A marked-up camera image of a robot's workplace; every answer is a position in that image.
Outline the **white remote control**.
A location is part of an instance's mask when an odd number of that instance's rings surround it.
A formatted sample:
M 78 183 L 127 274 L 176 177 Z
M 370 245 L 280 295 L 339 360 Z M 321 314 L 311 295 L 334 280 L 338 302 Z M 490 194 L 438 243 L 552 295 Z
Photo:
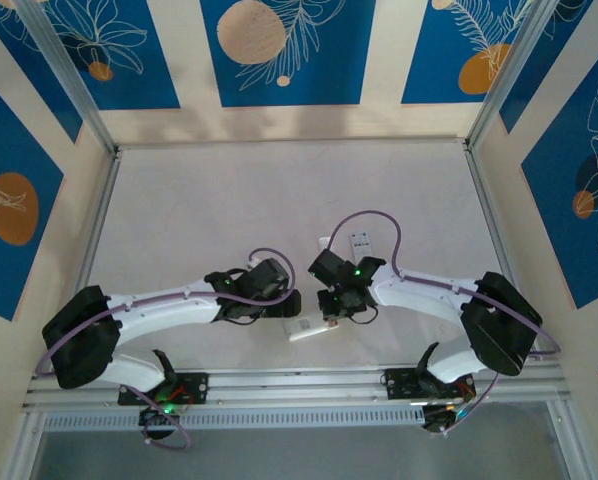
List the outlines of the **white remote control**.
M 319 318 L 303 317 L 289 320 L 285 331 L 290 342 L 320 335 L 337 328 L 327 328 L 325 321 Z

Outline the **aluminium table edge rail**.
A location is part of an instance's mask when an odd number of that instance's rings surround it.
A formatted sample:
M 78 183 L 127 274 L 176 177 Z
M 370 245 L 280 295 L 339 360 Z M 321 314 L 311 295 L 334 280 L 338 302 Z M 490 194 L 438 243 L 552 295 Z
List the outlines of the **aluminium table edge rail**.
M 501 276 L 503 276 L 511 285 L 516 289 L 519 288 L 518 282 L 516 281 L 515 274 L 513 272 L 511 262 L 509 256 L 506 252 L 505 245 L 503 242 L 503 237 L 498 225 L 497 215 L 494 209 L 494 204 L 490 198 L 490 195 L 486 188 L 485 177 L 481 173 L 480 168 L 478 166 L 478 162 L 475 159 L 474 155 L 469 151 L 468 147 L 463 145 L 464 154 L 466 157 L 467 165 L 470 170 L 470 174 L 475 186 L 475 190 L 479 199 L 479 203 L 481 209 L 483 211 L 484 219 L 486 221 L 488 232 L 491 238 L 492 245 L 495 250 L 495 255 L 497 257 L 498 265 L 501 270 Z M 484 300 L 480 299 L 471 299 L 469 305 L 479 305 L 482 308 L 483 313 L 485 311 L 489 311 L 495 315 L 495 317 L 499 314 L 494 313 L 494 306 L 488 304 Z M 547 353 L 543 353 L 540 350 L 530 350 L 528 356 L 525 360 L 528 361 L 539 361 L 545 360 L 548 358 Z
M 110 204 L 121 160 L 114 156 L 95 185 L 95 204 L 88 219 L 87 241 L 78 268 L 73 296 L 42 329 L 47 352 L 35 372 L 41 378 L 55 377 L 61 387 L 74 389 L 94 381 L 112 361 L 120 342 L 122 304 L 98 285 L 88 283 Z

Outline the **black base controller board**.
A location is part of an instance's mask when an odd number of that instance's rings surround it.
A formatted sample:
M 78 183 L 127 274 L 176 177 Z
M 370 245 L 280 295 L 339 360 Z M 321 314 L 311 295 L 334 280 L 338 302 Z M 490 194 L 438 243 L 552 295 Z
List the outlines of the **black base controller board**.
M 423 428 L 431 435 L 446 435 L 467 415 L 472 401 L 442 402 L 423 406 Z
M 179 416 L 175 413 L 175 406 L 173 404 L 163 405 L 163 413 L 150 407 L 139 413 L 138 425 L 146 441 L 163 440 L 178 430 L 166 418 L 166 415 L 171 415 L 175 420 L 179 419 Z

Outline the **aluminium frame post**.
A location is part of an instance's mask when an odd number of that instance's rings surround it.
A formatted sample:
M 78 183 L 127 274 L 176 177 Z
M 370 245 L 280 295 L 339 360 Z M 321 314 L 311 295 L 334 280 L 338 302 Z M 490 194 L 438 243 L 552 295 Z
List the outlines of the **aluminium frame post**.
M 572 29 L 563 19 L 561 0 L 532 0 L 530 12 L 499 70 L 475 123 L 465 138 L 474 152 L 491 123 L 511 133 L 568 42 Z
M 113 138 L 99 113 L 94 99 L 42 6 L 36 0 L 12 1 L 26 30 L 80 117 L 90 128 L 103 149 L 112 158 L 115 158 L 117 150 Z

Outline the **remote control with coloured buttons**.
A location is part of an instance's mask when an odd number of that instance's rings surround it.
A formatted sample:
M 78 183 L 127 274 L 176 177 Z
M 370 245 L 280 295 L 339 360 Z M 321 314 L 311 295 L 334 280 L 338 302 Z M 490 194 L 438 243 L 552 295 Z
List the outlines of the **remote control with coloured buttons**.
M 370 236 L 366 231 L 355 231 L 349 234 L 354 263 L 359 264 L 365 257 L 373 257 Z

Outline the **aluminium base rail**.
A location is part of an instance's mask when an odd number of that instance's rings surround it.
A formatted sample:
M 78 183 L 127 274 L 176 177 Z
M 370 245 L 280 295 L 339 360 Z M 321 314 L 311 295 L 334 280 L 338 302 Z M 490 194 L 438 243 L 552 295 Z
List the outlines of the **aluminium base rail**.
M 308 370 L 210 370 L 201 388 L 206 406 L 363 405 L 388 402 L 383 370 L 373 367 Z M 23 400 L 26 412 L 78 411 L 108 407 L 119 410 L 120 388 L 94 382 L 61 389 L 54 379 L 34 379 Z M 568 400 L 570 389 L 553 361 L 533 362 L 517 377 L 502 376 L 486 399 L 494 402 Z

